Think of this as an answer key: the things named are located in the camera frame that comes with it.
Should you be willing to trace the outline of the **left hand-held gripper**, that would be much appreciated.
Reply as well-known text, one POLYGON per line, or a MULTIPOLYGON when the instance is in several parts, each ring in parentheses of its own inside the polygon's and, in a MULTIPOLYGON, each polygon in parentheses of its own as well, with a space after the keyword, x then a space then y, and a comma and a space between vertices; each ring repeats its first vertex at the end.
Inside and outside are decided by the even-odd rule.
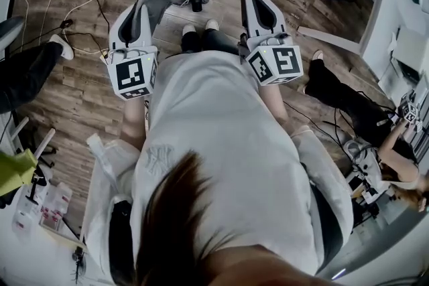
POLYGON ((154 91, 158 69, 158 49, 151 45, 151 27, 147 7, 130 5, 109 31, 109 44, 145 46, 110 50, 107 70, 114 93, 122 100, 150 95, 154 91))

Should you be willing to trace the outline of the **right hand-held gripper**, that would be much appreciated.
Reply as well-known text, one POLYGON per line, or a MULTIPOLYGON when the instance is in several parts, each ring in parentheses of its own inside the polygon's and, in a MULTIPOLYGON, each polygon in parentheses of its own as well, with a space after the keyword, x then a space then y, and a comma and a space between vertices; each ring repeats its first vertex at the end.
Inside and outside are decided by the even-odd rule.
POLYGON ((260 86, 285 84, 303 76, 300 47, 286 33, 284 15, 275 3, 241 0, 241 21, 247 34, 240 37, 239 55, 260 86))

